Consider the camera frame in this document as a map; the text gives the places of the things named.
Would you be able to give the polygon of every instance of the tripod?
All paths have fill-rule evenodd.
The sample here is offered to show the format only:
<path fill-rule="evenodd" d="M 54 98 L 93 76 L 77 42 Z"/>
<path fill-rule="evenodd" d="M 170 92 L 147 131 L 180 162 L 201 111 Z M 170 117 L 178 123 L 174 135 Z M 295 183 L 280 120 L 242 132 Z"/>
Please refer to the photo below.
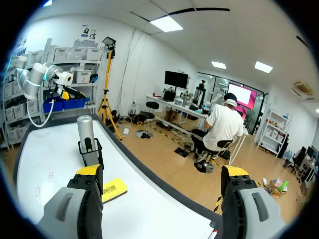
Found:
<path fill-rule="evenodd" d="M 111 62 L 112 62 L 112 59 L 115 57 L 114 47 L 109 48 L 109 49 L 110 49 L 110 52 L 109 52 L 109 57 L 108 57 L 108 64 L 107 64 L 107 67 L 106 67 L 106 76 L 105 76 L 105 85 L 104 85 L 104 98 L 102 99 L 102 102 L 100 104 L 100 107 L 99 107 L 99 110 L 98 110 L 98 116 L 103 111 L 103 116 L 102 116 L 103 123 L 106 124 L 106 117 L 110 118 L 112 124 L 110 124 L 108 127 L 113 126 L 113 128 L 114 128 L 114 130 L 116 132 L 116 135 L 118 136 L 118 138 L 120 140 L 122 140 L 122 137 L 121 137 L 118 129 L 116 128 L 116 125 L 115 125 L 114 121 L 113 121 L 112 114 L 111 114 L 112 110 L 111 110 L 108 98 L 106 96 L 107 92 L 109 91 L 108 90 L 108 84 L 109 84 Z"/>

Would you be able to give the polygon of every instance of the man sitting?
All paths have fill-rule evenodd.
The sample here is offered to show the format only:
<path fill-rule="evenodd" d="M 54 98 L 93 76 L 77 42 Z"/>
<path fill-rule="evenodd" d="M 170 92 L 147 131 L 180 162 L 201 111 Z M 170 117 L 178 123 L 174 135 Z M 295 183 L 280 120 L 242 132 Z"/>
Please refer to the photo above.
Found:
<path fill-rule="evenodd" d="M 214 104 L 212 112 L 205 120 L 205 133 L 199 129 L 193 129 L 191 138 L 197 153 L 200 154 L 198 162 L 205 159 L 208 155 L 207 149 L 213 151 L 212 158 L 216 159 L 221 147 L 217 143 L 221 140 L 232 140 L 234 136 L 240 138 L 243 135 L 243 119 L 236 111 L 237 97 L 233 93 L 224 96 L 224 106 Z"/>

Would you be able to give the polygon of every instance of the yellow sponge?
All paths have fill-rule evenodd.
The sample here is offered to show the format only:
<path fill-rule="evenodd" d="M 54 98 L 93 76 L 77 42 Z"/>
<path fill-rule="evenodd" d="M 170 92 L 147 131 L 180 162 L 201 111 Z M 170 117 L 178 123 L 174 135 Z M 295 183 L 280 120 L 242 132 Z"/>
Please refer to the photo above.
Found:
<path fill-rule="evenodd" d="M 119 178 L 103 185 L 102 203 L 107 203 L 127 193 L 128 188 Z"/>

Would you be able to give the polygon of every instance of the office chair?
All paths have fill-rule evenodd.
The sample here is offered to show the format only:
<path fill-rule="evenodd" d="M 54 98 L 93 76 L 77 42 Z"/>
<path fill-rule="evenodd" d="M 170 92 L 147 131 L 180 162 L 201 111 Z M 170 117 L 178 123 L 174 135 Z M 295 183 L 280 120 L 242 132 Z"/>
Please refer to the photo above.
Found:
<path fill-rule="evenodd" d="M 230 143 L 232 142 L 233 140 L 221 140 L 221 141 L 218 141 L 217 142 L 217 146 L 221 148 L 220 151 L 212 151 L 212 150 L 209 150 L 209 149 L 206 149 L 205 151 L 208 152 L 208 155 L 206 157 L 206 159 L 201 159 L 200 161 L 195 161 L 194 162 L 194 166 L 195 168 L 201 172 L 201 173 L 204 173 L 204 174 L 210 174 L 212 172 L 214 172 L 214 166 L 212 165 L 211 162 L 209 162 L 209 159 L 211 157 L 212 154 L 216 155 L 217 153 L 217 156 L 219 156 L 219 154 L 223 151 L 225 151 L 227 149 L 227 147 L 230 145 Z"/>
<path fill-rule="evenodd" d="M 300 167 L 305 156 L 306 156 L 306 153 L 303 151 L 300 151 L 296 157 L 295 155 L 293 156 L 293 164 L 290 164 L 287 168 L 292 168 L 291 172 L 295 172 L 296 174 L 296 166 Z"/>
<path fill-rule="evenodd" d="M 148 108 L 151 109 L 154 109 L 154 110 L 157 110 L 160 106 L 158 103 L 156 102 L 152 102 L 152 101 L 149 101 L 149 102 L 146 102 L 146 106 Z M 146 127 L 148 126 L 147 125 L 147 120 L 148 119 L 154 119 L 155 118 L 155 115 L 151 112 L 141 112 L 140 113 L 141 116 L 145 117 L 145 129 L 142 129 L 142 130 L 138 130 L 136 131 L 136 136 L 139 137 L 139 138 L 152 138 L 153 137 L 153 133 L 151 131 L 147 131 L 146 130 Z"/>

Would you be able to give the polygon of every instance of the blue bin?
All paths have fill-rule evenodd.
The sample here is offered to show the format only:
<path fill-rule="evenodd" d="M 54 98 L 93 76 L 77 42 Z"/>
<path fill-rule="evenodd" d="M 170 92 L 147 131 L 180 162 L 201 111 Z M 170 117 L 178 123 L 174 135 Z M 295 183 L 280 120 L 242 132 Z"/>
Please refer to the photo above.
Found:
<path fill-rule="evenodd" d="M 84 99 L 67 100 L 67 101 L 63 100 L 62 102 L 63 102 L 63 108 L 65 110 L 84 107 Z"/>
<path fill-rule="evenodd" d="M 59 96 L 55 96 L 53 97 L 54 99 L 54 106 L 53 106 L 53 110 L 52 112 L 55 111 L 61 111 L 63 110 L 63 103 L 62 103 L 62 99 Z M 50 109 L 51 109 L 51 102 L 52 98 L 48 98 L 43 102 L 43 112 L 44 113 L 49 113 Z"/>

